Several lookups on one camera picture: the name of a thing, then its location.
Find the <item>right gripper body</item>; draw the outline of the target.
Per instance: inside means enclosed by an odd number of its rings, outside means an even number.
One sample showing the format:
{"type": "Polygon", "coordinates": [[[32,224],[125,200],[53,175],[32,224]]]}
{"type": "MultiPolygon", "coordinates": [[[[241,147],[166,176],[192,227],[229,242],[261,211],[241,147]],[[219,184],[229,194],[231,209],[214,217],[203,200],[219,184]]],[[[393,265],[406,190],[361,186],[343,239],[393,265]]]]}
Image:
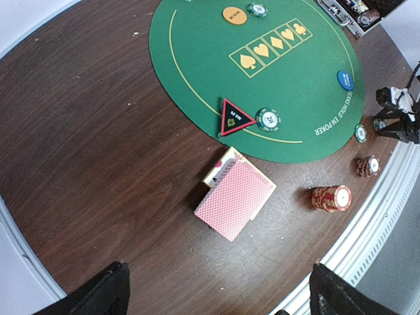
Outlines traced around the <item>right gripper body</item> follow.
{"type": "Polygon", "coordinates": [[[419,144],[419,102],[410,94],[409,87],[398,89],[384,87],[375,94],[377,103],[383,108],[377,119],[396,121],[377,131],[382,137],[395,138],[401,142],[419,144]]]}

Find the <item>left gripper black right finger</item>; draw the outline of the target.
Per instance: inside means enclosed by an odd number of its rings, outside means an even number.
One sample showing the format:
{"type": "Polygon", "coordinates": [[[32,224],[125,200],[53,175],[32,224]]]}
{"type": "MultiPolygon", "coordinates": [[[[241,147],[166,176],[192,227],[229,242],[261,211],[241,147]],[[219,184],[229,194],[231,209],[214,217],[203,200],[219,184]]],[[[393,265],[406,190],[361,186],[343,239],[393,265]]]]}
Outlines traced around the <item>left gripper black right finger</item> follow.
{"type": "Polygon", "coordinates": [[[309,286],[311,314],[396,314],[321,263],[313,265],[309,286]]]}

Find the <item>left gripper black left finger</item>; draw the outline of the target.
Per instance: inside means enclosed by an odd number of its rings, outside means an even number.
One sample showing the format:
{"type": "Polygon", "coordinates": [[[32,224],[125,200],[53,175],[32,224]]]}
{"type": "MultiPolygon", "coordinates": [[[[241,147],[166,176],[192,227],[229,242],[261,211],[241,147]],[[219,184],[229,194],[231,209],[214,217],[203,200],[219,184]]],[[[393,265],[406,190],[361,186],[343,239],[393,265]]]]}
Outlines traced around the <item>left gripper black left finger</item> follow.
{"type": "Polygon", "coordinates": [[[113,262],[65,298],[38,314],[126,314],[130,299],[130,270],[113,262]]]}

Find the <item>black triangular all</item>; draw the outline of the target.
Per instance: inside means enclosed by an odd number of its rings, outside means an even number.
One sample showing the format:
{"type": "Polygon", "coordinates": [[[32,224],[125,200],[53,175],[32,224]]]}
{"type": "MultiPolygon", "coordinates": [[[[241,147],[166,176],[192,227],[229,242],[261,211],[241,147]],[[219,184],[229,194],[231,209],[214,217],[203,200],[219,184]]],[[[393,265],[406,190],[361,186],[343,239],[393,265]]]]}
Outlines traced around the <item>black triangular all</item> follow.
{"type": "Polygon", "coordinates": [[[257,123],[255,118],[225,97],[219,98],[219,109],[219,138],[232,135],[257,123]]]}

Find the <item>orange big blind button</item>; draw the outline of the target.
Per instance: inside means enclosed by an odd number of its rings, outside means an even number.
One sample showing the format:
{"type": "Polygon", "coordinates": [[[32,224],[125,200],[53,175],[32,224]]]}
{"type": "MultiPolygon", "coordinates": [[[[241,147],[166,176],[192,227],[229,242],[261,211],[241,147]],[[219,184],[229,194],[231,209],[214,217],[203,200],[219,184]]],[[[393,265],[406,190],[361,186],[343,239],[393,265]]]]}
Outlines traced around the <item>orange big blind button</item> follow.
{"type": "Polygon", "coordinates": [[[247,22],[246,13],[238,7],[226,7],[222,11],[222,17],[233,25],[243,25],[247,22]]]}

